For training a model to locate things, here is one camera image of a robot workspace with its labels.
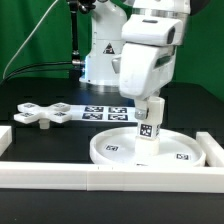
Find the green backdrop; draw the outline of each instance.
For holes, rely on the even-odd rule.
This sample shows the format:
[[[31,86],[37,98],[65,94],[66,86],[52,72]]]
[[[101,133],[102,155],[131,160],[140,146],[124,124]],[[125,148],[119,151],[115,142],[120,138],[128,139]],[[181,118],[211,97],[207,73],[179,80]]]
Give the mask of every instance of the green backdrop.
[[[28,37],[54,0],[0,1],[0,73]],[[130,14],[131,9],[124,7]],[[184,45],[178,48],[175,82],[197,83],[224,101],[224,1],[211,0],[201,13],[191,17]],[[90,15],[79,14],[81,55],[90,50]],[[70,11],[60,0],[37,33],[10,66],[66,61],[71,55]],[[42,74],[66,77],[65,73]]]

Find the black cable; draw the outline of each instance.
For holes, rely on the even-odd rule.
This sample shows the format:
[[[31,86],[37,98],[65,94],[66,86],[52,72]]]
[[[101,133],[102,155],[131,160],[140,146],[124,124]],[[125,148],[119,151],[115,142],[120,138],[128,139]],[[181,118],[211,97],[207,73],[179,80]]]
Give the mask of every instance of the black cable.
[[[16,70],[10,72],[7,76],[9,76],[13,73],[24,71],[24,70],[29,69],[29,68],[43,67],[43,66],[55,66],[55,65],[70,65],[70,64],[72,64],[72,62],[70,62],[70,61],[44,62],[44,63],[31,64],[31,65],[26,65],[26,66],[20,67]]]
[[[24,74],[24,73],[32,73],[32,72],[54,72],[54,71],[68,71],[70,68],[62,68],[62,69],[35,69],[35,70],[28,70],[28,71],[20,71],[20,72],[16,72],[16,73],[12,73],[8,76],[6,76],[6,78],[4,78],[1,83],[0,86],[4,85],[9,79],[11,79],[14,76],[20,75],[20,74]]]

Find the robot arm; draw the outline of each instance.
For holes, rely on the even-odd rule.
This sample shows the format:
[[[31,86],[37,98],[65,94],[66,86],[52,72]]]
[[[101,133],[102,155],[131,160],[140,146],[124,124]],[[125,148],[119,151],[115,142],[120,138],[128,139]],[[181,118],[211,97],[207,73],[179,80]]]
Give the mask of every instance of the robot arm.
[[[183,42],[192,2],[135,0],[133,7],[138,14],[133,14],[123,26],[122,38],[126,44],[121,54],[119,91],[123,97],[135,101],[138,164],[145,164],[147,156],[159,151],[164,100],[157,96],[160,88],[172,80],[176,46]]]

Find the white robot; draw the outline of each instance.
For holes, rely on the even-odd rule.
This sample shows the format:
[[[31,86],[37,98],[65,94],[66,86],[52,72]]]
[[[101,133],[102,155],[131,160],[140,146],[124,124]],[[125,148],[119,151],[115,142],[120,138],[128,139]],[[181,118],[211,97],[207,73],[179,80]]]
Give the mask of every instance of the white robot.
[[[190,0],[135,0],[122,29],[127,42],[121,54],[120,94],[134,99],[138,119],[135,151],[143,159],[159,151],[164,100],[156,97],[171,81],[176,46],[182,44]]]
[[[166,162],[173,156],[169,165],[175,163],[175,165],[182,166],[182,164],[186,164],[185,161],[182,164],[177,160],[175,162],[174,157],[186,156],[189,158],[190,156],[185,154],[185,147],[179,147],[178,144],[167,146],[167,149],[176,146],[177,148],[174,151],[171,149],[170,153],[167,150],[167,156],[161,155],[161,159],[158,159],[158,155],[161,153],[159,152],[161,144],[158,136],[164,109],[164,100],[158,95],[160,88],[172,80],[176,46],[183,42],[192,1],[127,0],[124,3],[133,6],[134,14],[122,28],[122,39],[126,41],[126,44],[121,55],[114,57],[113,67],[116,73],[119,73],[121,96],[133,99],[135,102],[135,117],[138,120],[138,125],[137,132],[134,132],[134,152],[130,143],[127,143],[129,140],[131,141],[131,138],[126,141],[121,140],[126,138],[126,134],[133,134],[131,129],[127,128],[124,131],[120,129],[105,132],[98,136],[99,138],[93,139],[90,156],[95,163],[146,166],[152,165],[154,161],[159,161],[160,165],[167,164]],[[102,142],[99,141],[103,135],[109,136],[105,141],[110,142],[112,146],[113,143],[119,145],[117,148],[120,147],[120,154],[115,155],[114,152],[103,151]],[[120,139],[111,137],[112,135],[120,135]],[[204,165],[203,152],[200,149],[198,152],[200,159],[197,164],[194,162],[192,164]]]
[[[127,22],[123,9],[110,0],[95,2],[92,11],[92,48],[85,59],[85,74],[80,82],[98,91],[118,91],[119,76],[111,61],[120,54],[125,43],[121,30]]]

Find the qr-like marker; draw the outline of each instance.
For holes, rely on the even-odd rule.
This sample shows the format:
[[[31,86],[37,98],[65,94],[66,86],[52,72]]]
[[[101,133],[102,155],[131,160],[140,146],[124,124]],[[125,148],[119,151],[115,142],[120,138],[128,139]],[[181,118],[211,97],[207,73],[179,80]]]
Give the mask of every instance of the qr-like marker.
[[[87,120],[102,120],[103,114],[91,114],[91,113],[84,113],[82,119]]]
[[[107,145],[106,146],[106,150],[117,151],[118,149],[119,149],[118,146],[114,146],[114,145]]]
[[[56,113],[56,114],[54,114],[54,115],[56,115],[56,116],[58,116],[58,117],[63,117],[63,116],[65,116],[66,114],[65,114],[65,113],[62,113],[62,112],[58,112],[58,113]]]
[[[86,107],[85,112],[103,112],[103,107]]]
[[[109,114],[108,120],[110,121],[127,121],[128,115]]]
[[[109,113],[125,114],[127,113],[126,107],[109,107]]]
[[[190,156],[187,154],[176,154],[176,159],[181,159],[181,160],[190,160]]]
[[[141,129],[140,129],[140,135],[145,136],[145,137],[151,137],[152,136],[152,126],[142,124]]]
[[[33,116],[33,114],[31,114],[31,113],[23,113],[23,114],[21,114],[21,116],[23,116],[23,117],[31,117],[31,116]]]

